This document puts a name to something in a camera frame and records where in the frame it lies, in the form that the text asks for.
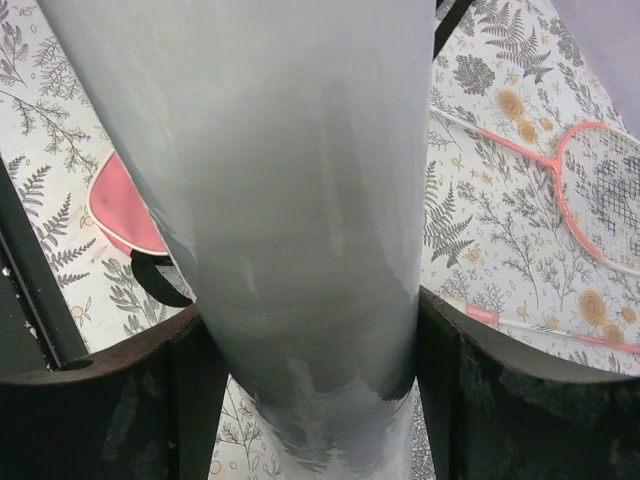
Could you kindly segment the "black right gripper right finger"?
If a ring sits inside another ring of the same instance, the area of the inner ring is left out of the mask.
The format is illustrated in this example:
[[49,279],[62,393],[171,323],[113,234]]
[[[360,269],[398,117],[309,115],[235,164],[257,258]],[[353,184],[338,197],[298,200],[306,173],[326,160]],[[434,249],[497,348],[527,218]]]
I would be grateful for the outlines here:
[[636,479],[639,380],[521,343],[419,294],[417,379],[439,479]]

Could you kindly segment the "white shuttlecock tube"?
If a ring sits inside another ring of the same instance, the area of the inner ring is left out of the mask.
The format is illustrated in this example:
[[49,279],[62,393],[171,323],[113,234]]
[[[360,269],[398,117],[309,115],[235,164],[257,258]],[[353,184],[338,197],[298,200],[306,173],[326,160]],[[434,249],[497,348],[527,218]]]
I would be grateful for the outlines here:
[[44,1],[288,479],[407,479],[435,5]]

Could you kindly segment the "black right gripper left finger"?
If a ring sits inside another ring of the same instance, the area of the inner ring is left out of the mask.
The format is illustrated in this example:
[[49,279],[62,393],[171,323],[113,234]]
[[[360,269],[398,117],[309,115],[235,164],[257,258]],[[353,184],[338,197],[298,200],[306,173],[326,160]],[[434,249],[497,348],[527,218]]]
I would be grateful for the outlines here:
[[1,380],[4,479],[205,479],[228,379],[191,305],[63,368]]

